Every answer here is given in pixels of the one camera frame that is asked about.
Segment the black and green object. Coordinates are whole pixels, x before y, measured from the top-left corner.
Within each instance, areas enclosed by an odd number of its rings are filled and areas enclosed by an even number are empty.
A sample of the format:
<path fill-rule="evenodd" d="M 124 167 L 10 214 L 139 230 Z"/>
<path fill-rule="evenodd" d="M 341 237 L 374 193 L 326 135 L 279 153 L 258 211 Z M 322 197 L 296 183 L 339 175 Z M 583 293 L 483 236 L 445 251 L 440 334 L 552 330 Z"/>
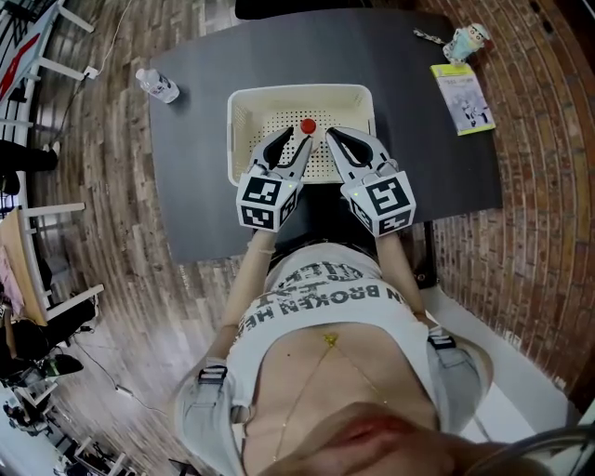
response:
<path fill-rule="evenodd" d="M 64 377 L 80 372 L 83 369 L 84 366 L 79 360 L 63 353 L 49 356 L 41 364 L 41 371 L 45 378 Z"/>

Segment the person's white printed top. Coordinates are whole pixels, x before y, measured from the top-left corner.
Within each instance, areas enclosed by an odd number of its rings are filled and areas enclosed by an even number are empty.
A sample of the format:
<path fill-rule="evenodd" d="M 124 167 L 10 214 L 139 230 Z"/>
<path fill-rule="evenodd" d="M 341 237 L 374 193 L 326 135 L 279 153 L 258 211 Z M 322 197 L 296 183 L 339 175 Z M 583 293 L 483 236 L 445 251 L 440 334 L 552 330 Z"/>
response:
<path fill-rule="evenodd" d="M 279 265 L 269 291 L 241 317 L 227 358 L 232 403 L 252 403 L 261 361 L 277 339 L 298 329 L 338 323 L 368 324 L 388 333 L 431 401 L 439 402 L 430 371 L 429 329 L 404 297 L 380 279 L 369 257 L 326 244 L 302 249 Z"/>

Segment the person's neck and chest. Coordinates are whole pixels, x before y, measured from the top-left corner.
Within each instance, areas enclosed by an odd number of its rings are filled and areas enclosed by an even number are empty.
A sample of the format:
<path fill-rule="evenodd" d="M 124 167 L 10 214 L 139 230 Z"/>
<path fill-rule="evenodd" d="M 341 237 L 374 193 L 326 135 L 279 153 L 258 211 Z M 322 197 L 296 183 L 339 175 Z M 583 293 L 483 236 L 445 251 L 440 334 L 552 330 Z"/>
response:
<path fill-rule="evenodd" d="M 315 426 L 352 403 L 374 403 L 424 428 L 438 427 L 416 373 L 380 328 L 328 324 L 278 339 L 263 358 L 245 428 L 247 474 L 287 456 Z"/>

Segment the small red-capped bottle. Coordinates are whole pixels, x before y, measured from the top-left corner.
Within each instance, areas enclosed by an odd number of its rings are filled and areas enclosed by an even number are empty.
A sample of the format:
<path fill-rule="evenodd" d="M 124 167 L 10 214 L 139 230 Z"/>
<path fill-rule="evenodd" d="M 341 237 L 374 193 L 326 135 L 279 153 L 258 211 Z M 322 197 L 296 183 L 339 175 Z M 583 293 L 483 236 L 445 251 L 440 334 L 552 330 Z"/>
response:
<path fill-rule="evenodd" d="M 300 119 L 294 126 L 292 137 L 289 141 L 291 155 L 294 155 L 302 142 L 306 139 L 311 141 L 311 154 L 319 151 L 323 138 L 323 130 L 311 117 Z"/>

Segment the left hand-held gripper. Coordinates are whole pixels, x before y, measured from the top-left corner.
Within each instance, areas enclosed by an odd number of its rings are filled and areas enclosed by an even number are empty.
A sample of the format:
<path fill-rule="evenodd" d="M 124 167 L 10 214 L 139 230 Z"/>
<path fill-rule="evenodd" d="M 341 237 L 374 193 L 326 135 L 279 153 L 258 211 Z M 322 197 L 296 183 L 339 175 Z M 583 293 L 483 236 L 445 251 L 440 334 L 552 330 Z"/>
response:
<path fill-rule="evenodd" d="M 289 163 L 279 165 L 294 128 L 287 126 L 267 135 L 253 150 L 253 165 L 243 173 L 236 193 L 241 226 L 278 232 L 296 209 L 313 139 L 306 136 Z"/>

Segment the wooden desk with white frame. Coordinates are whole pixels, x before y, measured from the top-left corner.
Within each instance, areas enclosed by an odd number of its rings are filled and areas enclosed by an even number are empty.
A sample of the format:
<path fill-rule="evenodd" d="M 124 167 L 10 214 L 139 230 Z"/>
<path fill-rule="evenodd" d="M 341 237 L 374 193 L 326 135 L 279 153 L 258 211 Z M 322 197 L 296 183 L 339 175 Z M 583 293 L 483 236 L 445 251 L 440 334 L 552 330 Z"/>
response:
<path fill-rule="evenodd" d="M 33 208 L 23 208 L 18 205 L 0 221 L 0 249 L 4 248 L 6 252 L 8 263 L 23 298 L 23 306 L 19 314 L 38 325 L 46 326 L 48 320 L 105 290 L 103 284 L 95 285 L 50 309 L 48 297 L 51 292 L 46 291 L 43 286 L 38 260 L 34 253 L 33 235 L 36 230 L 31 227 L 31 218 L 78 212 L 85 208 L 84 203 Z"/>

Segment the person's right forearm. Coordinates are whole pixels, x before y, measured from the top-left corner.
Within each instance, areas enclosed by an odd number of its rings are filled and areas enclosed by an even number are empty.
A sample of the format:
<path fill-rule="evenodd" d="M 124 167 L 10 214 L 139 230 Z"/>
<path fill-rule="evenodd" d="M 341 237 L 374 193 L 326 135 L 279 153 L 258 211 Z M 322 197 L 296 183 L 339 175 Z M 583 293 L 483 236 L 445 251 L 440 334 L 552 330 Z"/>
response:
<path fill-rule="evenodd" d="M 434 322 L 427 316 L 422 296 L 396 232 L 376 238 L 377 258 L 382 279 L 394 287 L 409 305 L 414 316 L 427 327 Z"/>

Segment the clear plastic water bottle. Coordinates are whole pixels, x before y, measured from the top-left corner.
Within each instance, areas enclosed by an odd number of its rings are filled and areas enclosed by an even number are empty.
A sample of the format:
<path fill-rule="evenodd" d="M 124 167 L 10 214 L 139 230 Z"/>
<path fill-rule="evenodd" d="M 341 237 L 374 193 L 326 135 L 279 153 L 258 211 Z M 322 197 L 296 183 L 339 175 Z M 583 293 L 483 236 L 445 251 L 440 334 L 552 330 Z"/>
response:
<path fill-rule="evenodd" d="M 135 76 L 144 92 L 165 104 L 179 96 L 178 86 L 156 69 L 138 69 Z"/>

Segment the black office chair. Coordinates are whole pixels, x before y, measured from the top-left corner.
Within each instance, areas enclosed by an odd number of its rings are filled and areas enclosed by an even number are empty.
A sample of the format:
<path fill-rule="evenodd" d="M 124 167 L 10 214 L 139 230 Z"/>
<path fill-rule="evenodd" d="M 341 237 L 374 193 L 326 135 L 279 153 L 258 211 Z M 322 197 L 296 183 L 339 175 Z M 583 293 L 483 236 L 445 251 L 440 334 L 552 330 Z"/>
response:
<path fill-rule="evenodd" d="M 415 10 L 420 0 L 235 0 L 239 20 L 262 20 L 281 15 L 341 8 Z"/>

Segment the white table with red print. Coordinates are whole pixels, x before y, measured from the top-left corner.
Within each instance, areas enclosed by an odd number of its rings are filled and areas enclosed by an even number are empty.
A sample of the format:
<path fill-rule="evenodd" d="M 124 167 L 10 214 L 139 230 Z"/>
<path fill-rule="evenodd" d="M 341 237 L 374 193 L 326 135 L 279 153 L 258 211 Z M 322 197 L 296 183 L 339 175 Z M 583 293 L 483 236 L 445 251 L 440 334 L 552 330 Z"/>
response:
<path fill-rule="evenodd" d="M 7 61 L 0 65 L 0 104 L 9 99 L 13 90 L 23 79 L 35 77 L 32 69 L 42 67 L 68 76 L 76 81 L 83 81 L 85 75 L 72 68 L 66 67 L 54 60 L 44 57 L 48 37 L 54 24 L 63 18 L 87 33 L 93 33 L 95 27 L 78 17 L 64 6 L 65 0 L 56 0 L 45 13 L 28 28 L 27 33 L 18 42 L 13 52 L 7 56 Z"/>

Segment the pink paper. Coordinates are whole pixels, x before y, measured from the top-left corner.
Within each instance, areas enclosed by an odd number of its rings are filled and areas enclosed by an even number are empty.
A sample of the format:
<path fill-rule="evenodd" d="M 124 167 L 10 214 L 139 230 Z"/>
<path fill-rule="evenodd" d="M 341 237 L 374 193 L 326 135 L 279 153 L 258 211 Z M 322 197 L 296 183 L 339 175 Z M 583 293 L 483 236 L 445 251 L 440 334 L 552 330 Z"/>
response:
<path fill-rule="evenodd" d="M 14 312 L 17 315 L 22 315 L 24 311 L 23 296 L 10 266 L 7 252 L 2 245 L 0 245 L 0 284 L 4 287 L 4 294 L 10 300 Z"/>

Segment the white side desk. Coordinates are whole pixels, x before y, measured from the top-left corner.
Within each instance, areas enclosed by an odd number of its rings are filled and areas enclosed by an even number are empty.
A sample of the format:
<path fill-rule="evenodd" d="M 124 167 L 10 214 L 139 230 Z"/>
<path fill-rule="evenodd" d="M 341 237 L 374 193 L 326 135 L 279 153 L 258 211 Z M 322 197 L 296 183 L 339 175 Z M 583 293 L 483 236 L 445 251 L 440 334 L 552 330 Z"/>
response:
<path fill-rule="evenodd" d="M 421 294 L 439 324 L 485 349 L 494 364 L 494 383 L 462 431 L 463 436 L 477 443 L 512 443 L 579 421 L 579 411 L 513 343 L 493 332 L 440 287 L 424 289 Z"/>

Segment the person's left forearm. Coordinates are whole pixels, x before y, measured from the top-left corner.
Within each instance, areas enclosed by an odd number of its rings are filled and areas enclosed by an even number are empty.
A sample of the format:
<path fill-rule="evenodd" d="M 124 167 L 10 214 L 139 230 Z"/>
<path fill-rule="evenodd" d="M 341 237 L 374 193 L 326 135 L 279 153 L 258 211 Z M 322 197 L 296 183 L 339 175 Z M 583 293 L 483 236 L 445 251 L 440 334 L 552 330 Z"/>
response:
<path fill-rule="evenodd" d="M 275 232 L 256 231 L 252 236 L 223 313 L 222 334 L 234 337 L 250 304 L 264 293 L 275 242 Z"/>

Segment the cream perforated plastic basket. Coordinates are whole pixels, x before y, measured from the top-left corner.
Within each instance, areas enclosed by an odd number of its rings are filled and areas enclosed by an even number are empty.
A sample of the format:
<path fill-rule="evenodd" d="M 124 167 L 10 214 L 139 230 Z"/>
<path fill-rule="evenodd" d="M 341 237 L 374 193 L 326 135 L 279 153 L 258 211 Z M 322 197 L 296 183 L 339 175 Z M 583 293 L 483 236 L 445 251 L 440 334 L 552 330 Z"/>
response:
<path fill-rule="evenodd" d="M 360 85 L 313 84 L 238 90 L 227 104 L 228 179 L 237 185 L 257 145 L 269 134 L 292 126 L 280 163 L 287 164 L 303 138 L 300 123 L 316 124 L 312 153 L 303 175 L 305 184 L 339 183 L 340 175 L 324 140 L 325 131 L 345 126 L 376 134 L 371 92 Z"/>

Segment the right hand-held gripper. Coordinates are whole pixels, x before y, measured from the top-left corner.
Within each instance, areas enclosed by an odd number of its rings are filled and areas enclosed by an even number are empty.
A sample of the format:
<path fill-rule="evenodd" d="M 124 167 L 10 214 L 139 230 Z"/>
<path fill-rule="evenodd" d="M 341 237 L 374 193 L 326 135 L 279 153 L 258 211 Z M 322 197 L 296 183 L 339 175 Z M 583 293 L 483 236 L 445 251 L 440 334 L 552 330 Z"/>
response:
<path fill-rule="evenodd" d="M 413 224 L 417 202 L 408 177 L 398 171 L 374 136 L 355 128 L 328 128 L 325 140 L 344 184 L 341 193 L 351 213 L 374 236 L 382 237 Z"/>

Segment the yellow-green book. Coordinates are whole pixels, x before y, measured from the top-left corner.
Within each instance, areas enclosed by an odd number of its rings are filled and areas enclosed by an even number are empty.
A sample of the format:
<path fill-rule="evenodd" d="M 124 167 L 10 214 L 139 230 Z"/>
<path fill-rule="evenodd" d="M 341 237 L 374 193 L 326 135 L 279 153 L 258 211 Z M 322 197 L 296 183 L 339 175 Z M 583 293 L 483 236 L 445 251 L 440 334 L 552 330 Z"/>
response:
<path fill-rule="evenodd" d="M 438 64 L 430 70 L 460 137 L 496 128 L 478 78 L 468 64 Z"/>

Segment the dark grey table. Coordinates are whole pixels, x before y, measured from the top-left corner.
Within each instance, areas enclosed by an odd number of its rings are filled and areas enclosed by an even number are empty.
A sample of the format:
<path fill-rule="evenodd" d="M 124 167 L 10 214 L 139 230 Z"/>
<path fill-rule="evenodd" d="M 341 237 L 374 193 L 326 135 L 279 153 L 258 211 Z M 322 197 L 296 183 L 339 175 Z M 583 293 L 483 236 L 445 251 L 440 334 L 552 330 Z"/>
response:
<path fill-rule="evenodd" d="M 447 38 L 441 15 L 343 8 L 252 20 L 152 59 L 179 87 L 150 103 L 162 220 L 178 264 L 244 253 L 227 173 L 227 102 L 241 89 L 296 84 L 368 88 L 377 135 L 403 169 L 426 222 L 502 205 L 493 133 L 459 136 L 431 67 L 441 50 L 414 29 Z"/>

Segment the person's light denim overalls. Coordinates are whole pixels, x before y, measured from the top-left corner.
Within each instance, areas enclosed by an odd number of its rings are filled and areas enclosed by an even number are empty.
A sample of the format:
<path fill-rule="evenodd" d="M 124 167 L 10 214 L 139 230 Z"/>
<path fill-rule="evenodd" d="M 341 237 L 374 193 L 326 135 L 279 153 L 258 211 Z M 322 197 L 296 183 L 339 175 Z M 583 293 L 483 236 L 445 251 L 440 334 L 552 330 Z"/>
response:
<path fill-rule="evenodd" d="M 179 439 L 208 467 L 222 476 L 245 476 L 242 424 L 233 409 L 250 407 L 264 355 L 279 338 L 307 323 L 270 322 L 246 332 L 227 359 L 210 358 L 209 377 L 187 382 L 176 401 Z M 491 386 L 487 368 L 476 350 L 458 346 L 441 327 L 429 330 L 417 322 L 384 326 L 413 367 L 438 411 L 442 430 L 462 431 Z"/>

